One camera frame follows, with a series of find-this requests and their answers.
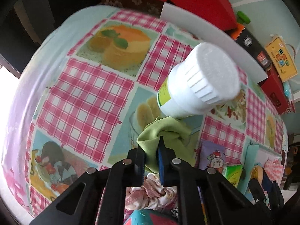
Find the red box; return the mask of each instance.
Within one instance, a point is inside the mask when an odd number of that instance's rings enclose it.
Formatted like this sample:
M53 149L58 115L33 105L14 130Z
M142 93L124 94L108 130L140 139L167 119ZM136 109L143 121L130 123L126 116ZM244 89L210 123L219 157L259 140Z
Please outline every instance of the red box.
M261 81L259 85L263 92L269 97L279 115L281 115L289 107L287 98L284 95L282 81L273 64L267 74L268 78Z

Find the metal rivet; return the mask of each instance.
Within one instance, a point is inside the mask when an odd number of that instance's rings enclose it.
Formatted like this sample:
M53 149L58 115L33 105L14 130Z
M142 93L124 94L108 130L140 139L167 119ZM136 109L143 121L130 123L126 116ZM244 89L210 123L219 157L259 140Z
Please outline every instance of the metal rivet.
M209 174L215 174L215 173L217 172L217 170L216 170L215 168L213 168L213 167L209 167L209 168L207 169L207 172L208 172Z
M92 174L92 173L94 173L94 172L96 172L97 171L97 169L95 169L94 167L89 167L87 170L86 170L86 172L88 173L88 174Z
M181 160L180 160L179 158L174 158L174 159L172 160L172 163L173 163L173 164L180 164L180 163L181 163Z
M126 158L126 159L124 159L124 160L122 161L122 163L123 163L124 165L129 165L129 164L131 164L131 163L132 163L132 160L131 160L131 159L128 159L128 158Z

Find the white logo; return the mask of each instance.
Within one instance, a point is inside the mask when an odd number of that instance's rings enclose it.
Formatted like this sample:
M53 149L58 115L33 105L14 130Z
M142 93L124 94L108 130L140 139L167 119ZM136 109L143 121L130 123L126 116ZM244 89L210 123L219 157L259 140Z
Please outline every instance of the white logo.
M244 45L248 47L248 46L251 46L251 44L252 44L252 39L249 36L247 36L244 39Z

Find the purple snack package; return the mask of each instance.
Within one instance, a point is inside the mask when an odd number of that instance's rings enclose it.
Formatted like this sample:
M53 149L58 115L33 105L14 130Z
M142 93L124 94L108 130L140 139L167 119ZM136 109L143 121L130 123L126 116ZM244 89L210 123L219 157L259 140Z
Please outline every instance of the purple snack package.
M199 169L213 167L222 173L225 162L225 147L207 140L201 140L202 147L199 157Z

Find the white floor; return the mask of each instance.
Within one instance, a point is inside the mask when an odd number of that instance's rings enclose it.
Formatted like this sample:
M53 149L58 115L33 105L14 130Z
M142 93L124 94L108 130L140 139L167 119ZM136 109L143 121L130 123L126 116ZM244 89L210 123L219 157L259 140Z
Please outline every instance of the white floor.
M9 108L19 80L12 75L5 67L0 69L0 156L5 136L5 125L8 119ZM11 194L3 176L0 166L0 196L17 221L22 225L28 225L33 217L15 200Z

